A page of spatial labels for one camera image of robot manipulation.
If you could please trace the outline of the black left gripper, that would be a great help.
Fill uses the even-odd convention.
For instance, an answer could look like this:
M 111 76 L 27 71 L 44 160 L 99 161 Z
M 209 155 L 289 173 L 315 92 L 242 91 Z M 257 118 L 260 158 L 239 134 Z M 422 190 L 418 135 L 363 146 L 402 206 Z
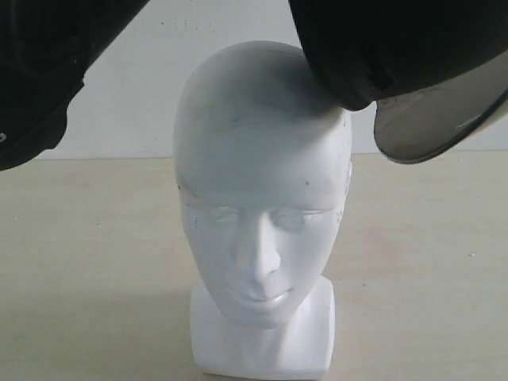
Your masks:
M 145 1 L 1 2 L 1 169 L 54 149 L 84 75 Z

